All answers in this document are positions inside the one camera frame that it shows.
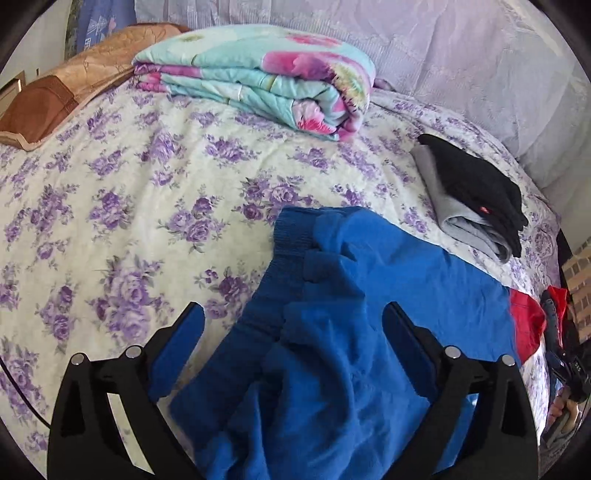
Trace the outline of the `right hand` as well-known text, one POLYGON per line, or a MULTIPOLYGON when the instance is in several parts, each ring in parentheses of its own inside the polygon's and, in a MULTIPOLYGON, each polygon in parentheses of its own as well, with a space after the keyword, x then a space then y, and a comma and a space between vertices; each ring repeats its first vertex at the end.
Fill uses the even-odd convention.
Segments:
POLYGON ((571 389, 568 386, 562 387, 552 402, 547 427, 550 428, 554 423, 561 422, 561 417, 567 415, 568 419, 563 422, 559 429, 561 434, 567 434, 574 430, 579 417, 579 405, 571 399, 571 389))

